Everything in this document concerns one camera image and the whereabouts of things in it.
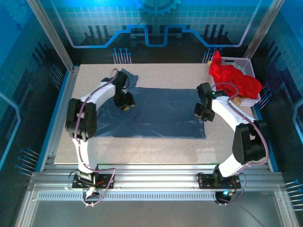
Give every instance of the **gray table surface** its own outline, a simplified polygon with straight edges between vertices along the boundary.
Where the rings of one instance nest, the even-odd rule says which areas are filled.
[[[195,89],[210,82],[207,64],[90,64],[81,65],[72,97],[81,98],[95,89],[113,68],[125,69],[138,75],[138,87]],[[241,107],[252,116],[250,107]],[[216,115],[213,122],[205,123],[205,140],[150,139],[150,138],[94,138],[98,162],[104,164],[178,164],[220,163],[232,153],[233,131]],[[63,129],[55,163],[76,164],[74,144]]]

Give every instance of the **tan object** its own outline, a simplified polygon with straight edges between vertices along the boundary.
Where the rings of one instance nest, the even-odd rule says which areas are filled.
[[[239,96],[235,97],[232,102],[236,105],[236,106],[240,106],[241,105],[241,99]]]

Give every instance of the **gray floor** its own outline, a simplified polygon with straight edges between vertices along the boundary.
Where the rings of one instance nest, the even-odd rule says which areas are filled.
[[[266,227],[280,227],[273,194],[246,192],[238,203]],[[259,227],[236,205],[213,201],[108,201],[86,208],[81,201],[40,201],[31,227]]]

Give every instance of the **blue cloth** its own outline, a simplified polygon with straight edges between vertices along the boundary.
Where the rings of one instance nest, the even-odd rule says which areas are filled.
[[[98,111],[95,137],[205,139],[203,121],[193,116],[200,102],[195,89],[136,87],[138,76],[123,71],[136,106],[122,111],[107,100]]]

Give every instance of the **cable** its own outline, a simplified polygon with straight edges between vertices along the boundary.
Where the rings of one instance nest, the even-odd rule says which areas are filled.
[[[245,207],[242,207],[241,205],[235,203],[235,201],[237,201],[244,194],[244,191],[245,191],[245,188],[246,188],[246,182],[247,182],[246,175],[244,173],[240,173],[240,174],[244,176],[244,187],[243,187],[243,190],[241,191],[240,195],[237,198],[235,198],[233,201],[228,201],[228,200],[225,200],[225,199],[219,199],[219,200],[225,202],[226,205],[234,204],[234,205],[242,208],[249,215],[251,215],[252,218],[254,218],[262,227],[265,227],[265,225],[263,225],[249,210],[247,210]]]
[[[200,174],[203,174],[203,175],[205,175],[204,173],[202,173],[202,172],[200,172],[200,173],[197,173],[196,174],[196,181],[198,181],[199,182],[199,179],[197,178],[198,177],[198,175],[200,175]]]
[[[246,188],[246,183],[247,183],[247,180],[246,180],[246,175],[244,173],[240,173],[240,175],[243,175],[244,176],[244,186],[243,186],[243,190],[241,191],[241,193],[239,194],[239,196],[237,198],[235,198],[233,201],[229,202],[229,203],[235,203],[235,201],[237,201],[239,198],[241,198],[241,196],[244,194],[245,192],[245,188]]]
[[[253,126],[253,128],[255,129],[255,131],[257,132],[257,134],[259,135],[259,137],[261,138],[262,144],[263,144],[263,146],[264,146],[264,148],[265,148],[265,154],[266,154],[266,155],[265,155],[264,161],[262,161],[262,162],[260,162],[260,163],[255,163],[254,161],[248,162],[245,166],[243,166],[242,168],[240,168],[240,169],[238,170],[238,173],[240,173],[241,171],[243,171],[244,169],[246,169],[246,168],[249,166],[248,164],[250,164],[251,166],[259,166],[259,165],[265,164],[265,163],[268,161],[268,158],[269,158],[269,149],[268,149],[268,146],[267,146],[267,143],[266,143],[266,140],[265,140],[264,136],[262,135],[262,133],[260,132],[260,130],[257,128],[257,126],[255,125],[255,123],[252,122],[248,117],[246,117],[246,115],[244,115],[244,114],[242,114],[240,111],[238,111],[238,109],[235,108],[235,107],[233,106],[232,102],[231,102],[231,100],[232,100],[233,98],[235,98],[236,96],[238,96],[238,94],[239,94],[238,88],[237,88],[235,85],[233,85],[232,83],[228,83],[228,82],[216,83],[215,85],[212,86],[212,88],[214,88],[215,86],[220,85],[220,84],[230,85],[230,86],[232,86],[233,88],[236,89],[236,94],[228,98],[227,104],[228,104],[228,106],[229,106],[234,112],[236,112],[238,115],[240,115],[241,117],[243,117],[243,119],[245,119],[248,123],[250,123],[250,124]]]
[[[232,202],[229,202],[228,200],[225,199],[220,199],[224,202],[226,202],[226,205],[231,204]],[[259,219],[257,219],[248,209],[246,209],[245,207],[235,203],[234,205],[236,205],[237,207],[240,207],[241,209],[243,209],[245,212],[247,212],[253,219],[255,219],[256,222],[258,222],[262,227],[266,227],[261,221],[259,221]]]
[[[84,199],[82,199],[82,202],[83,202],[86,206],[92,206],[92,207],[93,207],[94,205],[97,205],[99,202],[101,202],[101,201],[103,200],[103,198],[105,197],[105,195],[106,195],[106,193],[107,193],[107,191],[108,191],[108,189],[109,189],[110,184],[112,183],[112,181],[113,181],[113,179],[114,179],[114,176],[115,176],[115,173],[116,173],[116,168],[95,170],[95,169],[89,168],[88,165],[83,161],[82,156],[81,156],[81,150],[80,150],[80,140],[78,139],[78,135],[77,135],[78,129],[79,129],[79,125],[80,125],[81,115],[82,115],[82,113],[83,113],[85,104],[90,100],[90,98],[91,98],[97,91],[99,91],[100,89],[104,88],[105,86],[111,84],[111,83],[116,79],[116,77],[117,77],[117,75],[118,75],[118,72],[119,72],[118,69],[113,69],[113,70],[111,71],[111,77],[112,77],[112,79],[111,79],[109,82],[107,82],[106,84],[104,84],[104,85],[102,85],[102,86],[96,88],[95,90],[93,90],[93,91],[90,93],[90,95],[85,99],[85,101],[84,101],[84,102],[82,103],[82,105],[81,105],[81,108],[80,108],[80,111],[79,111],[79,115],[78,115],[78,119],[77,119],[77,123],[76,123],[76,127],[75,127],[74,139],[78,142],[78,145],[79,145],[79,146],[78,146],[78,156],[79,156],[79,159],[80,159],[80,161],[82,162],[82,164],[83,164],[88,170],[90,170],[90,171],[92,171],[92,172],[94,172],[94,173],[102,173],[102,172],[105,172],[105,171],[113,170],[113,174],[112,174],[112,176],[111,176],[110,179],[109,179],[109,182],[108,182],[108,184],[107,184],[107,186],[106,186],[106,189],[104,190],[102,196],[100,196],[100,198],[99,198],[96,202],[92,202],[91,204],[88,204],[88,203],[85,202]]]
[[[70,174],[68,175],[68,179],[70,180],[70,177],[72,175],[73,172],[77,171],[77,169],[74,169],[73,171],[70,172]]]

